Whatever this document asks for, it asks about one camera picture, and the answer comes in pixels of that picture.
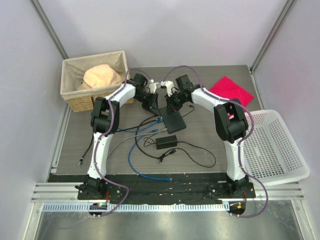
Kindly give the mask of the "black network switch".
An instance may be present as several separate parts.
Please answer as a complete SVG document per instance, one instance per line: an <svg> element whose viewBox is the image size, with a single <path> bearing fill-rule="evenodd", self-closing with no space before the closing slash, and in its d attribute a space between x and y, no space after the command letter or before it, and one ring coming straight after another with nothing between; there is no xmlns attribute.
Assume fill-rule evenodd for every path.
<svg viewBox="0 0 320 240"><path fill-rule="evenodd" d="M187 128L187 125L179 111L167 113L167 108L162 107L159 109L159 113L169 134L173 134Z"/></svg>

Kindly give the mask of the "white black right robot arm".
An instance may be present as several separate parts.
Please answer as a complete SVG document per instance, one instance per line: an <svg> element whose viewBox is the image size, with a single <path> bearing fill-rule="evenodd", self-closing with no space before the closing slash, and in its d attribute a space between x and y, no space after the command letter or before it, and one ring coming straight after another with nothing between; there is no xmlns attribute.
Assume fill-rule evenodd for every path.
<svg viewBox="0 0 320 240"><path fill-rule="evenodd" d="M209 92L201 84L194 85L187 75L178 77L177 89L171 81L162 81L166 89L167 113L177 112L183 104L190 102L200 105L214 114L215 129L223 141L227 157L226 193L238 197L248 186L249 177L242 164L243 140L249 128L243 106L236 98L222 98Z"/></svg>

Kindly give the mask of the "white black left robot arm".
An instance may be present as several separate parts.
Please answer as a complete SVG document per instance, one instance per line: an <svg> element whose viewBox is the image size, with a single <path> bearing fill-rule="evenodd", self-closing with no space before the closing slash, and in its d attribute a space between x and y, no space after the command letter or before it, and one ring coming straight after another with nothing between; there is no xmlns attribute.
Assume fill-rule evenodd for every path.
<svg viewBox="0 0 320 240"><path fill-rule="evenodd" d="M93 131L92 157L83 185L93 198L100 200L107 192L106 164L111 140L119 128L120 108L129 99L136 99L146 110L156 108L160 83L147 80L142 74L125 80L118 89L106 97L97 97L94 102L90 125Z"/></svg>

